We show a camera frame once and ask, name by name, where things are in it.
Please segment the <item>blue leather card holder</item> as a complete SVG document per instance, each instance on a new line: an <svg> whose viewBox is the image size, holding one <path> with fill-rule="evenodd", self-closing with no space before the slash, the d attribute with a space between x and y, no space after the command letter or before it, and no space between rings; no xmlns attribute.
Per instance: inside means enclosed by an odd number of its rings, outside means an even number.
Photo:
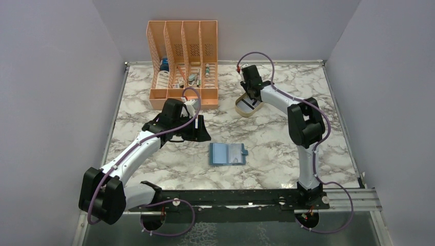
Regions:
<svg viewBox="0 0 435 246"><path fill-rule="evenodd" d="M243 143L210 143L209 165L220 166L243 166L249 152Z"/></svg>

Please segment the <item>stack of credit cards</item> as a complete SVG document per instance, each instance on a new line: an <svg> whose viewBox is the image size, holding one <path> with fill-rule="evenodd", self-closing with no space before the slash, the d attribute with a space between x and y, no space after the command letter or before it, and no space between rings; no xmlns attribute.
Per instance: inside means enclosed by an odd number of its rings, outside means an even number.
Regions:
<svg viewBox="0 0 435 246"><path fill-rule="evenodd" d="M244 112L251 112L255 108L257 108L260 105L260 103L261 102L256 99L250 99L248 96L245 96L243 99L241 99L239 107Z"/></svg>

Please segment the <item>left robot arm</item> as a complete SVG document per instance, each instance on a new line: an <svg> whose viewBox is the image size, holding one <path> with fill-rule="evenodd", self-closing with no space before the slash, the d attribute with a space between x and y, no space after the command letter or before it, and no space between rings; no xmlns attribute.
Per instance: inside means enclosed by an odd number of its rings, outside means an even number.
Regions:
<svg viewBox="0 0 435 246"><path fill-rule="evenodd" d="M200 99L165 101L161 113L145 123L131 144L121 154L99 169L89 168L82 181L78 206L87 212L89 224L103 221L114 224L126 209L139 205L156 210L161 196L147 184L125 188L132 174L174 136L181 142L206 142L211 136L204 117L199 114Z"/></svg>

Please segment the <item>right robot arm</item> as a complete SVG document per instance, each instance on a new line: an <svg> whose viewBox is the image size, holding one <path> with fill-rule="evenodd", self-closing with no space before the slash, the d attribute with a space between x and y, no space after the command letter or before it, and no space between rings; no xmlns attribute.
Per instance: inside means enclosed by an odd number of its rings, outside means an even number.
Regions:
<svg viewBox="0 0 435 246"><path fill-rule="evenodd" d="M315 98L301 99L276 88L270 81L263 81L255 65L238 67L241 86L254 103L266 103L287 115L290 139L298 147L300 174L296 183L297 204L304 209L322 196L323 185L316 179L314 169L318 157L313 154L315 145L323 139L325 124Z"/></svg>

